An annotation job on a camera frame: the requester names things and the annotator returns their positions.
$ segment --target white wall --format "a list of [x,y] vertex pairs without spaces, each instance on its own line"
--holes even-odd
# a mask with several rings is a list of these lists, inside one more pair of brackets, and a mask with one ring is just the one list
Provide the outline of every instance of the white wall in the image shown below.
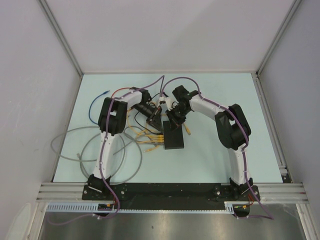
[[320,1],[305,0],[261,81],[295,182],[320,223]]
[[293,0],[48,0],[85,72],[255,71]]
[[80,78],[36,0],[0,1],[0,239],[50,180]]

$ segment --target black bracket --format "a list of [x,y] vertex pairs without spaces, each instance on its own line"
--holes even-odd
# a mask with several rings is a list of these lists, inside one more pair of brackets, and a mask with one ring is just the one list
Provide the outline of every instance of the black bracket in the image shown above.
[[[244,129],[245,134],[249,138],[251,129],[241,107],[238,104],[234,104],[229,106],[229,110],[238,119]],[[246,142],[246,139],[237,123],[231,125],[230,121],[234,121],[234,118],[226,110],[217,113],[214,118],[218,137],[223,146],[225,146],[227,149],[237,150],[238,147]]]
[[192,110],[190,100],[199,93],[197,90],[189,92],[180,85],[172,91],[172,94],[179,103],[165,113],[169,118],[171,130],[175,130],[186,121],[186,115]]
[[[106,131],[106,121],[107,121],[107,114],[111,104],[112,98],[106,97],[103,101],[103,105],[101,108],[98,125],[100,127],[101,132]],[[108,133],[111,133],[112,136],[115,134],[120,134],[124,131],[126,126],[126,118],[127,118],[127,108],[128,103],[125,101],[117,101],[114,100],[111,113],[116,112],[115,115],[111,115],[109,117],[109,124],[108,124]]]
[[[106,182],[110,183],[110,177],[106,179]],[[95,177],[91,174],[88,181],[84,184],[82,191],[82,200],[89,201],[102,201],[102,200],[113,200],[113,195],[105,185],[101,178]]]

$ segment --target black mounting plate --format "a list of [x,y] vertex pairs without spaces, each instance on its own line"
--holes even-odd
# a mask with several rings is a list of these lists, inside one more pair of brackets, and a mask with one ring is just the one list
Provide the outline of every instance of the black mounting plate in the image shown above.
[[[225,201],[248,202],[248,194],[252,195],[249,190],[239,194],[226,183],[123,183],[111,188],[123,210],[224,210]],[[252,189],[260,199],[258,187]],[[85,185],[82,199],[112,201],[114,197]]]

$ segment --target metal frame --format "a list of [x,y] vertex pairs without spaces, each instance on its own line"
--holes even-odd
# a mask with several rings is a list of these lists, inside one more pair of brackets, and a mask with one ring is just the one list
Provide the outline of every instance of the metal frame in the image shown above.
[[[44,182],[36,198],[38,203],[112,203],[112,201],[84,201],[84,183]],[[307,204],[302,183],[255,183],[264,204]]]
[[[42,8],[45,16],[47,17],[49,24],[51,25],[53,31],[55,32],[67,56],[72,62],[75,70],[77,71],[79,76],[82,77],[84,73],[82,72],[81,67],[65,35],[63,34],[56,18],[54,17],[54,14],[51,11],[47,1],[46,0],[37,0],[37,1],[40,7]],[[287,169],[286,169],[287,163],[283,154],[283,150],[279,141],[279,136],[277,134],[275,124],[274,124],[259,76],[264,70],[268,60],[270,59],[272,53],[276,49],[279,41],[284,35],[286,29],[288,28],[290,22],[293,19],[293,16],[297,12],[302,1],[303,0],[294,0],[294,2],[290,7],[290,10],[285,16],[283,22],[281,23],[281,26],[279,27],[279,30],[277,31],[269,49],[267,50],[267,53],[265,54],[261,64],[259,65],[259,68],[257,69],[256,73],[252,73],[252,79],[255,85],[256,92],[259,97],[262,112],[263,112],[265,121],[267,123],[272,145],[276,153],[276,158],[277,158],[280,172],[282,175],[287,174]],[[73,108],[70,111],[69,120],[71,119],[72,111],[73,111]],[[318,229],[315,226],[315,221],[312,217],[312,211],[311,211],[308,198],[302,183],[258,183],[256,185],[259,187],[261,202],[264,204],[292,204],[292,203],[296,204],[296,207],[299,212],[300,220],[306,235],[306,239],[318,240],[318,236],[320,235],[319,235]],[[36,199],[37,206],[35,208],[34,218],[30,226],[27,238],[29,240],[38,239],[41,231],[41,226],[44,221],[45,212],[49,203],[60,203],[60,204],[77,203],[78,205],[84,205],[85,203],[87,204],[101,203],[99,201],[81,200],[83,187],[84,187],[84,183],[69,183],[69,182],[68,183],[52,183],[52,182],[43,183],[41,185],[39,194]]]
[[47,1],[46,0],[37,0],[37,1],[40,4],[40,7],[42,8],[44,15],[48,19],[49,24],[51,25],[54,33],[56,34],[59,42],[61,43],[63,49],[65,50],[66,55],[69,57],[71,63],[73,64],[76,72],[79,74],[80,77],[82,77],[84,73],[82,72],[80,65],[75,57],[75,54],[73,53]]
[[276,130],[276,126],[275,126],[274,120],[272,118],[271,111],[270,111],[270,108],[269,108],[269,105],[268,105],[268,102],[267,102],[267,98],[266,98],[265,92],[264,92],[264,90],[262,88],[262,84],[261,84],[260,78],[257,76],[256,73],[251,74],[251,76],[252,76],[252,79],[253,79],[253,83],[254,83],[254,87],[255,87],[256,93],[258,95],[258,99],[259,99],[259,102],[260,102],[260,106],[261,106],[261,109],[262,109],[264,120],[265,120],[267,129],[268,129],[268,132],[269,132],[269,135],[270,135],[271,143],[272,143],[272,146],[273,146],[273,150],[274,150],[274,153],[275,153],[276,160],[278,162],[280,173],[281,173],[281,175],[284,175],[284,176],[289,174],[291,179],[294,180],[293,176],[290,175],[290,171],[289,171],[289,169],[287,167],[287,162],[286,162],[286,159],[285,159],[284,151],[283,151],[283,149],[281,147],[279,135],[278,135],[278,132]]
[[256,71],[258,76],[260,76],[262,71],[264,70],[268,60],[270,59],[272,53],[275,51],[279,41],[281,40],[282,36],[284,35],[286,29],[288,28],[289,24],[291,23],[295,13],[297,12],[297,10],[302,2],[303,2],[303,0],[294,0],[294,2],[292,3],[288,13],[286,14],[284,20],[282,21],[277,33],[275,34],[275,37],[272,40],[272,43],[271,43],[269,49],[266,51],[266,54],[264,55],[263,60]]
[[[37,196],[37,208],[32,223],[32,227],[28,234],[29,240],[37,240],[46,209],[49,204],[59,206],[57,212],[79,212],[79,208],[70,206],[88,206],[94,205],[94,203],[109,203],[108,201],[83,201],[82,190],[84,183],[55,183],[48,182],[43,183],[40,187],[39,194]],[[306,195],[306,191],[302,183],[258,183],[261,202],[263,204],[292,204],[295,203],[300,220],[305,232],[307,240],[319,240],[319,232],[317,226],[314,225],[312,212],[310,209],[309,201]],[[186,213],[186,214],[230,214],[231,204],[235,202],[225,202],[226,210],[222,211],[169,211],[170,213]],[[50,212],[54,212],[55,208],[51,207]],[[168,211],[148,211],[148,210],[131,210],[123,211],[124,213],[168,213]]]

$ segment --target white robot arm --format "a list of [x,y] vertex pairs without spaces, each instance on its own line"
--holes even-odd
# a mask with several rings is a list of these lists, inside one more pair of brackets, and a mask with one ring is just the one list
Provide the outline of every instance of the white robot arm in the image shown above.
[[[101,181],[101,171],[103,177],[109,182],[111,177],[111,169],[112,169],[112,159],[113,153],[118,149],[115,147],[117,144],[117,138],[119,134],[125,128],[126,125],[126,116],[127,111],[134,106],[139,106],[141,103],[149,102],[151,100],[148,91],[132,91],[132,93],[122,97],[119,100],[115,100],[112,108],[111,115],[108,123],[108,128],[106,127],[106,118],[107,112],[109,110],[110,103],[112,101],[111,98],[107,97],[104,100],[101,114],[99,117],[98,125],[101,130],[101,144],[100,150],[98,153],[98,160],[96,162],[95,169],[93,174],[88,179],[88,187],[92,190],[96,190],[98,192],[103,192],[105,189],[104,183]],[[243,153],[241,149],[245,144],[244,136],[239,129],[237,129],[236,125],[231,125],[230,120],[233,120],[223,109],[215,106],[214,104],[203,100],[197,91],[188,92],[183,86],[177,87],[173,92],[178,104],[166,111],[166,114],[170,120],[171,128],[174,129],[179,127],[185,120],[186,115],[190,111],[200,112],[205,116],[211,118],[216,122],[218,136],[221,143],[228,149],[230,156],[230,164],[232,169],[232,175],[230,178],[230,182],[233,185],[236,185],[237,188],[241,188],[242,186],[245,188],[245,191],[248,189],[245,179],[245,166]],[[148,109],[146,106],[140,106],[141,112],[147,116]],[[241,122],[241,125],[246,130],[246,134],[249,137],[251,134],[250,127],[247,123],[244,114],[238,105],[233,105],[229,107],[229,110],[232,110],[237,119]],[[160,113],[158,114],[159,119],[157,118],[157,122],[151,119],[152,123],[155,126],[161,125]],[[106,139],[107,131],[110,133],[106,140],[106,143],[103,147],[103,142]]]
[[[202,100],[199,95],[195,95],[194,97],[192,97],[192,99],[189,100],[189,103],[192,111],[202,113],[214,121],[216,121],[215,116],[218,113],[223,112],[223,109],[219,108],[216,105],[213,105],[212,103]],[[238,147],[237,150],[234,150],[232,148],[228,149],[231,170],[232,170],[231,179],[237,185],[246,183],[244,158],[241,152],[241,149],[243,148],[243,146],[244,144]],[[248,164],[246,169],[247,169],[247,176],[248,178],[250,178],[250,173],[248,172]]]

